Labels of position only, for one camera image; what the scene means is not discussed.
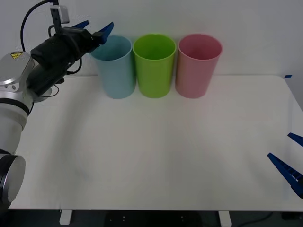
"table leg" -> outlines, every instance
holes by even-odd
[[[72,210],[61,210],[60,225],[66,226],[71,223]]]
[[[221,227],[231,227],[232,221],[229,215],[229,211],[219,211]]]

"black cable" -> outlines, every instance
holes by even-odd
[[[22,46],[22,50],[25,52],[25,47],[24,47],[24,41],[23,41],[23,30],[24,30],[24,26],[25,26],[25,22],[27,21],[28,16],[31,14],[31,12],[33,12],[36,8],[38,8],[39,6],[42,6],[43,4],[49,3],[49,0],[44,0],[42,2],[39,2],[38,4],[34,5],[25,15],[23,21],[22,21],[22,25],[21,25],[21,30],[20,30],[20,40],[21,40],[21,46]]]
[[[32,105],[32,108],[30,108],[30,111],[29,111],[29,114],[28,114],[28,115],[30,115],[30,113],[32,112],[33,108],[34,108],[34,103],[33,103],[33,105]]]
[[[261,218],[261,219],[258,219],[258,220],[254,220],[254,221],[244,222],[244,223],[238,225],[238,227],[243,227],[243,226],[246,226],[246,225],[250,225],[250,224],[257,223],[257,222],[265,221],[266,219],[270,218],[272,215],[273,215],[273,212],[270,212],[264,218]]]
[[[51,96],[40,96],[40,97],[47,97],[47,98],[50,98],[50,97],[54,97],[54,96],[56,96],[58,93],[59,93],[59,91],[60,91],[60,89],[58,88],[58,86],[57,85],[54,85],[57,89],[58,89],[58,91],[56,92],[56,94],[54,94],[54,95],[51,95]]]
[[[47,32],[48,32],[48,36],[49,36],[49,37],[52,37],[51,30],[52,30],[52,28],[54,28],[54,27],[55,27],[55,25],[50,25],[50,26],[48,27]]]
[[[79,49],[79,46],[77,45],[76,41],[73,39],[73,37],[64,30],[64,28],[61,28],[61,30],[63,31],[63,33],[66,34],[66,36],[71,40],[72,44],[74,45],[75,49],[76,49],[76,52],[78,54],[77,58],[79,58],[79,67],[76,71],[74,72],[69,72],[67,71],[66,75],[73,75],[73,74],[76,74],[77,72],[79,72],[82,68],[82,57],[81,57],[81,51]]]

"green cup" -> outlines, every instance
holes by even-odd
[[[138,84],[148,98],[161,98],[169,90],[177,45],[165,35],[140,37],[133,46]]]

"robotic arm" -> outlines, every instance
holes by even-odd
[[[65,75],[78,72],[82,56],[104,44],[114,26],[111,23],[94,34],[84,29],[88,21],[62,28],[61,23],[69,23],[67,8],[60,6],[58,0],[44,1],[48,2],[53,3],[54,25],[49,31],[54,27],[54,36],[30,54],[14,52],[0,60],[0,210],[10,206],[23,182],[26,162],[15,153],[34,103],[50,97],[51,87],[63,83]],[[69,72],[77,60],[78,70]]]

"blue clamp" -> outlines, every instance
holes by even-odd
[[[84,29],[87,25],[89,25],[89,21],[88,20],[83,21],[83,22],[81,22],[81,23],[79,23],[79,24],[77,24],[77,25],[75,25],[73,27],[74,28],[82,28],[82,29]]]
[[[112,22],[106,27],[102,28],[100,31],[95,32],[93,34],[94,40],[97,40],[97,42],[101,45],[105,44],[113,28],[114,28],[114,23]]]
[[[293,133],[289,133],[288,137],[293,139],[295,142],[303,147],[303,137]],[[275,167],[279,170],[282,176],[288,181],[293,191],[303,199],[303,175],[291,168],[288,164],[281,161],[279,158],[274,156],[272,153],[267,155]]]
[[[293,134],[293,133],[289,133],[287,136],[303,147],[303,137],[298,136],[298,135]]]

